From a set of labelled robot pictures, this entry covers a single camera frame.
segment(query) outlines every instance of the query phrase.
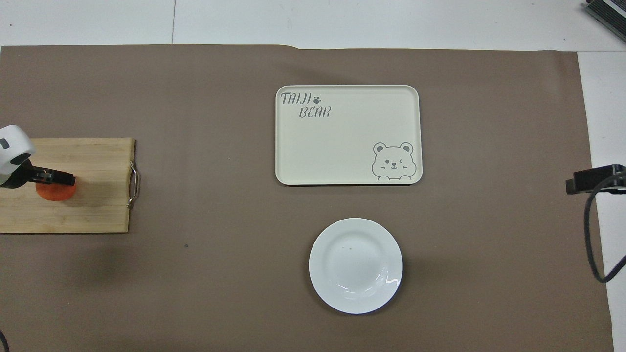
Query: plastic tray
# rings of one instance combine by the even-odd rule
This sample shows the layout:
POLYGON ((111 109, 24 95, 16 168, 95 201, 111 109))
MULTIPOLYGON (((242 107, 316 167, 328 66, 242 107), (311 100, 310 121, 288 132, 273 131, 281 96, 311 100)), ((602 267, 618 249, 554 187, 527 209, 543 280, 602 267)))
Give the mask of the plastic tray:
POLYGON ((286 185, 414 184, 422 177, 411 86, 284 86, 276 93, 276 177, 286 185))

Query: bear illustration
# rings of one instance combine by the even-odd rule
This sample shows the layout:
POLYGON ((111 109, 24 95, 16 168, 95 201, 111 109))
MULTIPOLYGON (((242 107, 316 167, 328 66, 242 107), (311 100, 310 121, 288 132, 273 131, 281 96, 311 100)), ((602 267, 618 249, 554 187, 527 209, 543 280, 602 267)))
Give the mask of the bear illustration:
POLYGON ((399 147, 387 147, 384 143, 374 145, 376 158, 372 172, 379 180, 410 180, 417 165, 413 161, 413 146, 404 142, 399 147))

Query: wooden cutting board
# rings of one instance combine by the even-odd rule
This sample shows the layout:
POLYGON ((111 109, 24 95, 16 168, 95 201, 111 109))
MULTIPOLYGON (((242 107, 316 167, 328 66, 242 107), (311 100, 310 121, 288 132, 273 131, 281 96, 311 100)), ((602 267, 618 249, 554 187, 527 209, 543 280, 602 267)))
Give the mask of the wooden cutting board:
POLYGON ((35 184, 0 189, 0 232, 128 232, 135 140, 132 138, 32 139, 34 166, 73 173, 76 193, 62 202, 41 198, 35 184))

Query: white tile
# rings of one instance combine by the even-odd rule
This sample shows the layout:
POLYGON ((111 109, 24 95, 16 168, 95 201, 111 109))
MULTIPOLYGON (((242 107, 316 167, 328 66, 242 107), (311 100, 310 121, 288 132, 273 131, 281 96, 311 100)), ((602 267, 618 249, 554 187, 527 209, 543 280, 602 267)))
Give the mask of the white tile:
POLYGON ((174 43, 626 51, 584 1, 178 0, 174 43))
POLYGON ((174 0, 1 0, 0 45, 167 44, 174 0))
MULTIPOLYGON (((579 53, 594 167, 626 165, 626 53, 579 53)), ((581 213, 586 199, 580 199, 581 213)), ((605 270, 626 255, 626 195, 598 195, 605 270)), ((626 351, 626 269, 607 284, 615 351, 626 351)))

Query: white plate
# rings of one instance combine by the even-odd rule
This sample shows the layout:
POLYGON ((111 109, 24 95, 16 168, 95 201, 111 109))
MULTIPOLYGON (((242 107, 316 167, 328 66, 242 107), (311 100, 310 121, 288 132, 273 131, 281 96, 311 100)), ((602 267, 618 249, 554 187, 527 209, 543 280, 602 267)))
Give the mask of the white plate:
POLYGON ((284 86, 276 178, 286 185, 410 185, 422 177, 411 86, 284 86))
POLYGON ((402 268, 400 248, 389 231, 360 218, 327 227, 309 257, 317 294, 336 310, 351 314, 385 305, 400 285, 402 268))

